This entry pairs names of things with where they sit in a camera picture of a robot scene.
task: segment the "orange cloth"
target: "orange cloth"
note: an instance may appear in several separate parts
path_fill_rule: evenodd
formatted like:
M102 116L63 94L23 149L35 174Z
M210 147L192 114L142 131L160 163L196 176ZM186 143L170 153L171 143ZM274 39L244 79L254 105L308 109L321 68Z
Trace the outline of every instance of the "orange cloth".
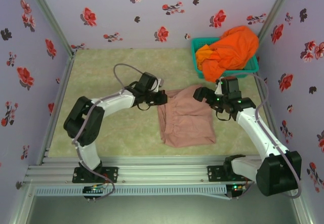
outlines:
M225 70L241 70L255 54L258 37L246 26L224 32L220 40L196 52L198 69L205 80L215 82Z

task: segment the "cable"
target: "cable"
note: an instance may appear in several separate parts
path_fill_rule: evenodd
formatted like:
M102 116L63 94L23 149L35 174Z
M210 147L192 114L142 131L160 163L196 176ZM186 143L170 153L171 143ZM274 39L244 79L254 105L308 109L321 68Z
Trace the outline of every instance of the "cable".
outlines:
M243 194L241 194L240 196L238 196L238 198L240 199L242 196L246 195L248 191L250 191L250 189L252 188L254 184L254 181L252 181L252 183L250 183L250 185L247 187L247 189L244 191Z
M142 108L140 107L140 105L138 104L138 105L137 105L137 108L138 108L139 110L146 111L146 110L149 110L149 109L151 108L151 105L149 104L147 109L142 109Z
M267 135L267 137L271 140L271 142L273 143L273 145L278 149L278 151L280 152L280 154L282 155L283 159L285 160L285 162L287 163L289 169L291 170L291 172L293 173L294 177L295 177L295 180L297 182L297 185L298 185L298 193L294 196L290 196L290 195L287 195L287 194L284 194L285 196L289 197L289 198L292 198L292 199L297 199L298 197L300 197L301 193L302 193L302 187L301 187L301 183L300 183L300 180L298 178L298 175L294 169L294 167L292 166L292 164L290 163L290 161L288 160L288 158L286 157L286 155L284 154L284 152L280 149L279 145L275 142L275 140L271 137L271 135L269 134L269 132L265 129L265 127L261 124L260 122L260 119L259 119L259 110L260 108L265 104L265 102L267 102L268 98L269 98L269 88L268 88L268 85L265 83L265 81L257 76L257 75L254 75L252 73L245 73L245 72L242 72L242 73L236 73L236 74L233 74L232 76L238 76L238 75L250 75L250 76L253 76L257 79L259 79L265 86L266 88L266 97L265 99L261 102L261 104L259 104L259 106L257 107L256 111L255 111L255 118L256 118L256 121L258 123L258 125L262 128L262 130L264 131L264 133Z
M80 130L79 130L79 132L76 134L75 138L72 140L72 144L75 145L76 152L77 152L77 155L78 155L78 157L79 157L79 159L80 159L80 163L82 164L82 166L83 166L86 170L88 170L89 172L91 172L92 174L94 174L94 175L96 175L96 176L99 176L99 177L103 178L104 180L106 180L106 181L108 181L109 183L112 184L112 190L111 190L109 193L107 193L107 194L105 194L105 195L102 195L102 196L98 197L98 198L95 199L95 200L103 199L103 198L105 198L105 197L111 195L113 192L115 192L115 189L116 189L116 188L115 188L115 184L113 183L113 181L112 181L111 179L109 179L109 178L105 177L104 175L101 175L101 174L99 174L99 173L97 173L97 172L94 172L92 169L90 169L90 168L87 166L87 164L85 163L85 161L83 160L83 158L82 158L82 156L81 156L81 154L80 154L80 150L79 150L79 148L78 148L77 140L79 139L80 135L82 134L83 130L85 129L86 124L87 124L87 122L88 122L88 120L89 120L89 117L90 117L92 111L94 110L94 108L95 108L99 103L101 103L102 101L107 100L107 99L110 99L110 98L113 98L113 97L117 97L117 96L121 95L121 94L125 91L125 86L124 86L123 82L119 79L119 77L118 77L117 74L116 74L116 67L117 67L117 66L127 66L127 67L130 67L130 68L136 70L137 72L143 74L143 72L141 72L140 70L138 70L137 68L135 68L135 67L133 67L133 66L131 66L131 65L124 64L124 63L118 63L118 64L116 64L116 65L113 67L113 74L114 74L115 78L117 79L117 81L121 84L121 91L119 91L119 92L116 93L116 94L112 94L112 95L105 96L105 97L103 97L103 98L100 98L98 101L96 101L96 102L91 106L90 110L88 111L87 116L86 116L86 118L85 118L85 120L84 120L84 122L83 122L83 124L82 124L82 126L81 126L81 128L80 128Z

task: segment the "wall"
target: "wall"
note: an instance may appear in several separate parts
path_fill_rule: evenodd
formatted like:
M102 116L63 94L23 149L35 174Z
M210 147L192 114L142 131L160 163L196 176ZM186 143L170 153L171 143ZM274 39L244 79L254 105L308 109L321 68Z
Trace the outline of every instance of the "wall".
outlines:
M276 0L46 0L75 47L185 48L238 25L259 33Z
M0 223L8 223L40 154L68 54L34 0L0 3Z
M321 0L287 0L258 56L271 109L283 142L302 156L303 195L314 215L324 218L323 12Z

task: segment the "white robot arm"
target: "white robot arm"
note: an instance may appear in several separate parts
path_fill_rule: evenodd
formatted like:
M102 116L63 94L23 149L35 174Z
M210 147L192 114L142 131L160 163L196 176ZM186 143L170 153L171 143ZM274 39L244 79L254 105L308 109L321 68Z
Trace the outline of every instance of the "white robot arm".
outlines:
M216 116L225 110L230 115L229 119L233 118L247 132L261 157L261 161L244 155L227 157L224 162L226 174L245 176L256 182L265 196L297 189L296 179L300 179L301 172L301 157L298 152L290 152L260 116L256 117L256 106L250 98L241 97L236 77L224 77L216 83L216 91L201 87L193 97L198 101L205 98L206 103L216 111Z
M148 107L165 104L167 102L167 95L165 91L159 91L163 82L162 79L158 79L145 72L142 74L139 81L134 81L106 100L90 100L86 97L81 97L77 100L65 120L63 127L67 131L69 137L74 140L85 121L85 115L87 115L90 108L96 104L91 115L88 117L83 132L76 141L79 158L89 169L101 174L100 169L102 163L97 153L95 139L99 134L102 120L108 115L122 109L132 108L134 106L141 109L139 107L141 103L146 103Z

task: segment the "plastic basket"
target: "plastic basket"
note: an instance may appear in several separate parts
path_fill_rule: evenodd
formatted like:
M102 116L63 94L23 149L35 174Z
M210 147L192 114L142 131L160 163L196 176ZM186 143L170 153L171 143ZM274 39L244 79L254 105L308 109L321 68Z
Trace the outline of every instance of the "plastic basket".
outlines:
M204 75L203 75L202 71L198 70L195 53L198 49L200 49L204 45L206 45L206 44L210 45L212 43L215 43L218 40L219 40L219 38L193 38L192 39L192 41L191 41L192 60L193 60L194 68L195 68L196 72L198 73L199 78L204 78ZM258 70L259 70L258 61L254 55L254 56L252 56L251 59L249 59L247 65L245 66L245 68L243 70L226 70L222 74L222 76L231 76L233 74L240 73L240 72L254 73L254 72L257 72ZM238 75L236 77L242 78L242 77L246 77L246 76L247 75Z

